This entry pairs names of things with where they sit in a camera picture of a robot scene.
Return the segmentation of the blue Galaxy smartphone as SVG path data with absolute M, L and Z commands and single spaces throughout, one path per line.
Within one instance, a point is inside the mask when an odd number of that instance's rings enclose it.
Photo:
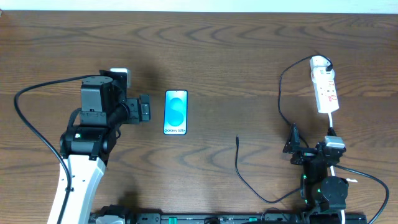
M 165 135 L 185 135 L 187 133 L 187 105 L 187 90 L 167 90 L 165 92 Z

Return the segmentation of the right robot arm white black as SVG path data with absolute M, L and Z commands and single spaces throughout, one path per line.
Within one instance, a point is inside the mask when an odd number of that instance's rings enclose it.
M 292 124 L 283 152 L 292 155 L 291 164 L 303 167 L 300 194 L 307 204 L 302 212 L 304 222 L 310 223 L 316 215 L 340 216 L 346 208 L 349 183 L 330 175 L 328 168 L 339 163 L 346 152 L 343 139 L 329 128 L 324 140 L 315 147 L 302 147 L 298 128 Z

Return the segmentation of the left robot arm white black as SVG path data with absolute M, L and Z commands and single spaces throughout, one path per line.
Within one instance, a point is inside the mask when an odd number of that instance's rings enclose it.
M 60 137 L 63 165 L 49 223 L 88 223 L 96 189 L 123 124 L 150 120 L 149 95 L 128 98 L 130 71 L 112 68 L 84 78 L 81 108 Z

